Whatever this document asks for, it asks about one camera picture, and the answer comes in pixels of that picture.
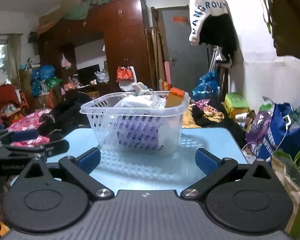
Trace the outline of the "purple snack bag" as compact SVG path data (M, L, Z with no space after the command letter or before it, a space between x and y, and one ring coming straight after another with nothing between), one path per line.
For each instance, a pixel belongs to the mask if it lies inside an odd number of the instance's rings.
M271 123L272 116L268 111L258 112L253 120L250 131L246 134L246 141L250 152L254 155L258 155L264 136L267 133L269 125Z

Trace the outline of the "pink floral blanket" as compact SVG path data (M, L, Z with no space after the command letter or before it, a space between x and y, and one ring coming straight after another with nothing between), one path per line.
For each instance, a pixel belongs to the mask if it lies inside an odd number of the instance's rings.
M7 128L7 130L9 132L21 132L21 131L27 131L31 129L37 129L41 124L44 123L43 121L40 121L40 117L43 114L49 114L50 112L51 109L36 110L35 112L13 123L10 127ZM11 145L17 147L35 147L35 146L47 144L49 142L50 139L48 137L39 135L36 139L13 142L11 143Z

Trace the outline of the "orange white hanging bag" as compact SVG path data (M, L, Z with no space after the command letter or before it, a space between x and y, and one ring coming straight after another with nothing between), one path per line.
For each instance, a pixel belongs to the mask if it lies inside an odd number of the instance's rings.
M116 81L122 91L133 91L132 85L137 83L137 78L133 66L118 67Z

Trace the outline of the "white plush bunny toy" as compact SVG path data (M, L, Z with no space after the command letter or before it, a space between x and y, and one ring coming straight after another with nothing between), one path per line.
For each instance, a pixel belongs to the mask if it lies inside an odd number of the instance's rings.
M142 82L137 82L132 84L132 88L135 91L136 96L140 95L149 95L151 94L151 90L147 88Z

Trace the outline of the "brown hanging tote bag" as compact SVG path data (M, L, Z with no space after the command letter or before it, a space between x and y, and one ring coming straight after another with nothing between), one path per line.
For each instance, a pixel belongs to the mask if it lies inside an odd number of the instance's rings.
M300 59L300 0L268 0L278 56Z

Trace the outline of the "purple tissue box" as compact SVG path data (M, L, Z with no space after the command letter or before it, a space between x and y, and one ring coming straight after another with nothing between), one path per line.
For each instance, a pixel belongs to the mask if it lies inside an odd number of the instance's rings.
M120 123L116 132L118 143L134 150L159 149L158 128L144 123Z

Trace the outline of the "black clothing pile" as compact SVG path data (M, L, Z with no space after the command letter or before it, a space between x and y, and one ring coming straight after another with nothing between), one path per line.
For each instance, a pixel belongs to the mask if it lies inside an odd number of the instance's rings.
M43 123L37 128L39 135L50 141L63 139L78 128L90 128L90 122L85 114L81 114L81 106L92 98L85 93L76 92L69 99L59 103L50 113L42 114Z

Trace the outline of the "blue shopping bag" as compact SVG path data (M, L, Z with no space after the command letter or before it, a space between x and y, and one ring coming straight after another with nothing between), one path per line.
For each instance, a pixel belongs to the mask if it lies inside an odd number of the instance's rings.
M274 106L257 157L266 160L275 151L282 151L291 158L300 151L300 107L292 107L289 103Z

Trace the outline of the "green yellow box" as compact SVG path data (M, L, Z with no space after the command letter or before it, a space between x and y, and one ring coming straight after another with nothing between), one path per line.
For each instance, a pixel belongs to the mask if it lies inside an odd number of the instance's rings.
M235 116L242 113L249 113L250 109L247 101L238 93L227 93L224 100L224 108L230 118L235 120Z

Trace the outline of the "clear plastic basket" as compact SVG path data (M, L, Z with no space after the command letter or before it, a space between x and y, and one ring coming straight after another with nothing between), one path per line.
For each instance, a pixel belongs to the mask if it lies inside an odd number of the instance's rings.
M81 106L102 150L170 155L177 150L190 97L174 107L121 107L129 92L107 94Z

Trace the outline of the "blue plastic bag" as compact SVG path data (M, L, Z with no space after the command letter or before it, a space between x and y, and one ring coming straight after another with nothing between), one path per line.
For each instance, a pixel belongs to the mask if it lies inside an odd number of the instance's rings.
M192 99L194 101L211 99L212 96L218 96L219 83L216 71L208 72L199 78L197 86L192 90Z

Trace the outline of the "dark red wooden wardrobe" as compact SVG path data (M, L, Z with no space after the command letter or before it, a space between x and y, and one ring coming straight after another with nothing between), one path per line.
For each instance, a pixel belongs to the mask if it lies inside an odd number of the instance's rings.
M39 35L41 65L52 65L63 84L76 74L79 58L75 48L102 39L105 45L109 82L100 93L118 92L119 66L134 67L137 80L156 87L153 49L147 7L142 0L116 0L89 9L85 20L59 20Z

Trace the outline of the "orange capped bottle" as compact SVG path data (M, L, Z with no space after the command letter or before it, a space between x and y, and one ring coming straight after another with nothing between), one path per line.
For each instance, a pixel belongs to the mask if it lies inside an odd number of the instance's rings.
M185 96L185 92L179 88L172 87L166 99L166 108L179 106Z

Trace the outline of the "grey metal door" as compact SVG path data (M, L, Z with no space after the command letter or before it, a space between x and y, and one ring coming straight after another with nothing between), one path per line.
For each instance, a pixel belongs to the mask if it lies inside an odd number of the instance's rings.
M189 95L199 78L209 70L209 56L206 45L192 46L189 7L161 9L162 45L165 61L169 63L171 84Z

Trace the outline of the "white black hanging jacket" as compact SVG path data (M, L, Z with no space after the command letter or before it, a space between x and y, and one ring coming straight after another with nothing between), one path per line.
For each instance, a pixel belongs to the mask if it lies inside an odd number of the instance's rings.
M189 1L192 46L203 43L218 46L226 61L234 61L237 35L223 0Z

